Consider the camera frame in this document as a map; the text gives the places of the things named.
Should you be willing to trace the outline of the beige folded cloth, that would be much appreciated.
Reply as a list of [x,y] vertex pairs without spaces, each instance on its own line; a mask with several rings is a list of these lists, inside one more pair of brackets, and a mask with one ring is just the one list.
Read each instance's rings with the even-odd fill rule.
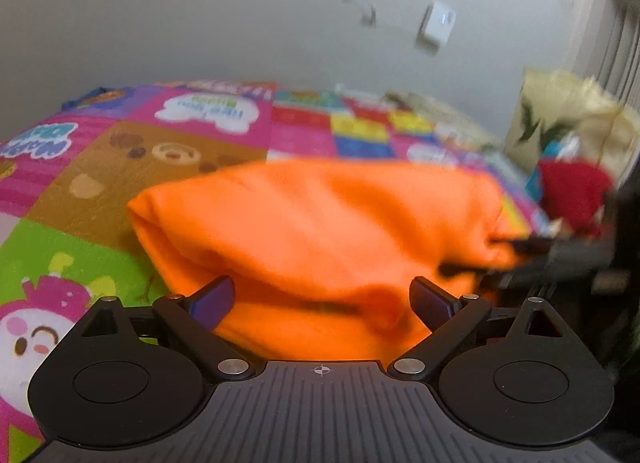
[[467,116],[449,104],[438,101],[433,97],[422,96],[422,94],[413,92],[389,91],[385,93],[384,98],[386,101],[395,103],[398,108],[401,106],[408,108],[408,110],[420,115],[423,119],[430,120],[436,124],[450,124],[457,130],[461,130],[465,136],[480,142],[481,145],[498,146],[500,144],[497,136],[480,126],[471,116]]

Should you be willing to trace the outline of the grey window curtain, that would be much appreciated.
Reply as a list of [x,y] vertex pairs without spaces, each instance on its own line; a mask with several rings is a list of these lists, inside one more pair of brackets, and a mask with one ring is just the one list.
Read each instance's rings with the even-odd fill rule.
[[639,108],[639,0],[577,0],[565,67]]

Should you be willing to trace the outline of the red cloth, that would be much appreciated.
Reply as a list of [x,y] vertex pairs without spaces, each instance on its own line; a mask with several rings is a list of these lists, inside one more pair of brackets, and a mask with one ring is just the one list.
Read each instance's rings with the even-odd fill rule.
[[574,235],[600,237],[597,217],[605,195],[614,189],[611,177],[585,160],[549,160],[537,165],[541,198],[539,205],[552,220],[561,219]]

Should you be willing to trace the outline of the white wall box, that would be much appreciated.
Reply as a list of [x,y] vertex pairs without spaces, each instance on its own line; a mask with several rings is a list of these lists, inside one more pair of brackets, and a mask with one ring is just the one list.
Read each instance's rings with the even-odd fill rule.
[[457,12],[448,4],[431,2],[416,35],[416,45],[429,52],[439,52],[448,44],[456,19]]

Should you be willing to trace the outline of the colourful cartoon play mat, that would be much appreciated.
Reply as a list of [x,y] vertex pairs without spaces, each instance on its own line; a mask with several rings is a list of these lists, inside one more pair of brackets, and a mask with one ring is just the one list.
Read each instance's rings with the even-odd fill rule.
[[548,218],[498,146],[376,94],[219,80],[111,88],[1,145],[1,457],[40,446],[32,374],[100,297],[146,306],[165,284],[127,203],[153,184],[288,156],[402,158],[487,171],[529,231]]

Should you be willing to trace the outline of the blue white plush toy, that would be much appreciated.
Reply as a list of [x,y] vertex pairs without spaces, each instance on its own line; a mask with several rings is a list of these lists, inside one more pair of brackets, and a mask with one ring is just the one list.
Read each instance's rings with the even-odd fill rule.
[[[544,148],[541,160],[575,160],[580,154],[580,139],[577,134],[570,132],[562,139],[553,139]],[[526,192],[536,202],[542,199],[544,189],[542,189],[541,173],[538,166],[535,166],[526,186]]]

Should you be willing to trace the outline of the cream tote bag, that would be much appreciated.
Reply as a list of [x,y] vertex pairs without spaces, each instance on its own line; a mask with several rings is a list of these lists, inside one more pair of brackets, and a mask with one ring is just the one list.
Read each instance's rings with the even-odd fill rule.
[[521,170],[531,172],[547,146],[571,134],[579,155],[621,184],[639,156],[639,113],[593,78],[528,68],[504,144]]

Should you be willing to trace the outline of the orange fleece garment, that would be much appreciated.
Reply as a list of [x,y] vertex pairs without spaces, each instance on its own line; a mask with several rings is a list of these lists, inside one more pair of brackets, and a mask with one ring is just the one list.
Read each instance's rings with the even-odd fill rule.
[[278,360],[390,363],[427,338],[414,278],[454,296],[472,273],[511,269],[491,238],[528,235],[496,180],[399,160],[275,160],[151,186],[127,206],[134,233],[168,289],[190,296],[227,275],[226,341]]

